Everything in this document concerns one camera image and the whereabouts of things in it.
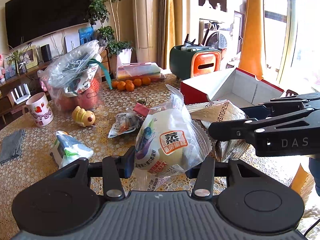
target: gray ribbed panel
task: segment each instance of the gray ribbed panel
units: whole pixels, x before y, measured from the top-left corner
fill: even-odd
[[[256,236],[236,230],[222,220],[209,202],[193,200],[187,192],[131,192],[108,203],[90,225],[66,236],[35,236],[21,232],[14,240],[298,240],[299,232]]]

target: patterned tablecloth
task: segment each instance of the patterned tablecloth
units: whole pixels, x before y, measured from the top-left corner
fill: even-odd
[[[136,88],[133,92],[109,90],[103,85],[102,104],[94,111],[96,124],[92,127],[79,127],[72,118],[57,115],[57,109],[51,102],[53,121],[37,128],[28,116],[22,116],[0,131],[0,140],[12,132],[25,129],[22,143],[22,156],[0,165],[0,239],[10,239],[18,232],[18,227],[11,213],[12,200],[20,191],[43,179],[57,170],[53,159],[47,154],[57,130],[63,130],[94,150],[90,162],[100,162],[106,156],[123,155],[129,146],[135,144],[137,131],[108,139],[108,133],[116,113],[133,107],[137,100],[153,98],[151,106],[167,101],[170,97],[165,84],[178,88],[179,82],[174,75],[167,75],[165,82],[156,82],[148,87]],[[293,158],[260,158],[254,148],[249,149],[242,159],[274,179],[289,185],[300,161]],[[159,191],[191,191],[195,179],[187,179],[184,174],[173,176],[159,187]],[[125,191],[135,189],[136,179],[122,180]],[[102,178],[92,179],[91,188],[102,194]],[[226,178],[215,178],[214,194],[226,188]]]

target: open cardboard box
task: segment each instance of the open cardboard box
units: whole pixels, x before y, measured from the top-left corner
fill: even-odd
[[[257,80],[239,68],[229,68],[181,81],[186,105],[228,99],[239,108],[255,106],[278,98],[283,90]]]

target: white bottle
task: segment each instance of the white bottle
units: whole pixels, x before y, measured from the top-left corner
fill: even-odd
[[[203,7],[213,9],[212,5],[209,3],[209,0],[205,0]]]
[[[217,2],[216,10],[221,11],[220,3]]]

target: gray cloth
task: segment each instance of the gray cloth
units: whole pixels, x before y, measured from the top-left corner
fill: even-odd
[[[17,156],[21,156],[21,142],[24,135],[25,130],[18,130],[3,138],[0,153],[0,164]]]

